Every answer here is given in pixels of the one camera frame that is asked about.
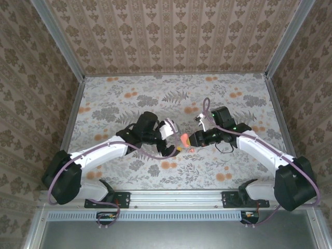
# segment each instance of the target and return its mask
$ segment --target vent slot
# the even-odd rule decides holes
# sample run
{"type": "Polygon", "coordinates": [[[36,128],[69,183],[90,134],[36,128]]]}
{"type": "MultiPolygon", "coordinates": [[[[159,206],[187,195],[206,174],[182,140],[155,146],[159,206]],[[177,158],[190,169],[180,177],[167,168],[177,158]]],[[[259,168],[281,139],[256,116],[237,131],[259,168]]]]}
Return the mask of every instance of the vent slot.
{"type": "MultiPolygon", "coordinates": [[[[51,211],[48,222],[96,221],[97,211],[51,211]]],[[[241,220],[241,211],[129,211],[122,210],[119,221],[231,221],[241,220]]]]}

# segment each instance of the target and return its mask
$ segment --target black cable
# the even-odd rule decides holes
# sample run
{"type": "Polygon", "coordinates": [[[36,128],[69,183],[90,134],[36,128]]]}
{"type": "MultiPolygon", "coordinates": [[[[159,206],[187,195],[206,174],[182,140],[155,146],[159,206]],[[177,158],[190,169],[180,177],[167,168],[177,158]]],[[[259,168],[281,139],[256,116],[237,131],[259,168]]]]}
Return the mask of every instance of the black cable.
{"type": "Polygon", "coordinates": [[[228,154],[228,153],[232,153],[232,152],[234,151],[234,147],[233,147],[233,145],[231,145],[231,144],[230,144],[230,147],[232,147],[232,151],[230,151],[230,152],[222,152],[220,149],[218,149],[218,147],[217,147],[217,143],[215,143],[214,146],[215,146],[216,149],[217,149],[220,153],[222,153],[222,154],[228,154]]]}

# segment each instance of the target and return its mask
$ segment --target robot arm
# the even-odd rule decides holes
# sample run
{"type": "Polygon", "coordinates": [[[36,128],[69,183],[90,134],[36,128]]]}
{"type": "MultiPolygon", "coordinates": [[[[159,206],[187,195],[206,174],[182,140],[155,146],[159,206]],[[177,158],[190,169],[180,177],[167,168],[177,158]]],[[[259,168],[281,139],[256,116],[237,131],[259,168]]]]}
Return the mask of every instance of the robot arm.
{"type": "Polygon", "coordinates": [[[71,154],[63,150],[56,153],[41,179],[47,188],[50,188],[54,177],[66,163],[81,156],[68,166],[52,188],[52,195],[58,204],[66,204],[73,199],[94,199],[96,201],[111,202],[114,191],[110,185],[104,181],[86,179],[85,176],[100,164],[135,151],[128,144],[137,148],[141,148],[142,144],[155,144],[157,151],[164,157],[169,156],[175,150],[174,145],[167,147],[166,142],[166,138],[174,134],[173,129],[178,132],[176,124],[170,119],[159,123],[155,114],[145,112],[140,115],[137,123],[130,126],[132,126],[132,129],[126,127],[109,140],[89,149],[71,154]]]}
{"type": "MultiPolygon", "coordinates": [[[[271,200],[277,201],[283,208],[292,211],[316,196],[313,186],[283,159],[285,157],[293,162],[315,183],[310,162],[305,157],[295,158],[266,143],[246,124],[236,124],[228,109],[224,106],[211,111],[211,113],[218,126],[243,135],[230,134],[212,128],[195,132],[189,137],[187,144],[194,147],[204,147],[221,141],[230,143],[233,147],[239,148],[257,159],[275,178],[269,182],[253,179],[242,184],[239,187],[239,196],[241,196],[243,204],[253,200],[271,200]],[[248,138],[246,135],[250,135],[255,139],[248,138]],[[277,156],[261,144],[262,142],[267,147],[280,153],[282,157],[277,156]]],[[[195,121],[201,125],[203,118],[204,115],[200,114],[195,118],[195,121]]]]}

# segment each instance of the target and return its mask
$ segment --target wall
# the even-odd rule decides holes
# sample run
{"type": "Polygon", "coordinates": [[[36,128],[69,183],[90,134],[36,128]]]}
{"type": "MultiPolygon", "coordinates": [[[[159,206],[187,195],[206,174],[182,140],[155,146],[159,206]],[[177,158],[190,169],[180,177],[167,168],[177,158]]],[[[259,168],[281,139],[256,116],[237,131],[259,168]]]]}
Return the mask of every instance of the wall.
{"type": "Polygon", "coordinates": [[[332,1],[317,0],[273,75],[295,150],[313,166],[332,231],[332,1]]]}
{"type": "Polygon", "coordinates": [[[86,75],[260,71],[299,0],[47,0],[86,75]]]}
{"type": "Polygon", "coordinates": [[[19,248],[78,82],[29,1],[1,1],[0,34],[0,248],[19,248]]]}

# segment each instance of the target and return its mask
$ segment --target floral tablecloth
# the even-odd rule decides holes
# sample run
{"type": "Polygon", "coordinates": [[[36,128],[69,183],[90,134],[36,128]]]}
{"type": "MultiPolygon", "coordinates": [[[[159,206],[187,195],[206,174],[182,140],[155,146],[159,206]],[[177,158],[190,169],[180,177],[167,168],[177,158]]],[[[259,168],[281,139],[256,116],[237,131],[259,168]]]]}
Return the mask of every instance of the floral tablecloth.
{"type": "MultiPolygon", "coordinates": [[[[263,74],[92,77],[85,83],[69,152],[112,137],[144,111],[155,113],[159,120],[171,118],[181,134],[190,135],[201,129],[193,119],[207,96],[211,109],[228,107],[237,123],[248,124],[264,140],[285,150],[263,74]]],[[[143,148],[157,155],[155,146],[143,148]]],[[[231,150],[226,143],[218,148],[231,150]]],[[[133,152],[98,166],[86,177],[105,179],[123,190],[237,188],[249,179],[273,178],[247,153],[235,149],[221,154],[214,145],[194,152],[184,148],[176,157],[161,161],[133,152]]]]}

